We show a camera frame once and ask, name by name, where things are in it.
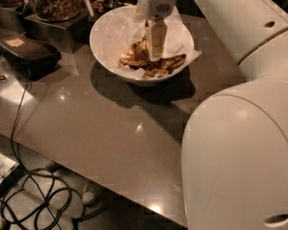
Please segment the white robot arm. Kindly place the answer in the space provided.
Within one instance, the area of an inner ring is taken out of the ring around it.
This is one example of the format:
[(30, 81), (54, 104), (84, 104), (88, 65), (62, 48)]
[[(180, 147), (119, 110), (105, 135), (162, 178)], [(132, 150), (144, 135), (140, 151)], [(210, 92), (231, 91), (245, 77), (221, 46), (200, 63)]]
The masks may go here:
[(194, 1), (245, 82), (186, 124), (188, 230), (288, 230), (288, 13), (272, 0)]

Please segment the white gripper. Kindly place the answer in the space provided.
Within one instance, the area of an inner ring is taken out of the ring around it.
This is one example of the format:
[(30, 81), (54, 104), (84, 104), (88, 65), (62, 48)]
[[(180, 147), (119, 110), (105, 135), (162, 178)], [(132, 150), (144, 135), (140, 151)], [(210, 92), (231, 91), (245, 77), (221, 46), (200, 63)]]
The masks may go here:
[(137, 0), (140, 11), (147, 19), (145, 22), (145, 34), (150, 61), (158, 61), (161, 58), (167, 33), (167, 26), (162, 19), (172, 13), (176, 1)]

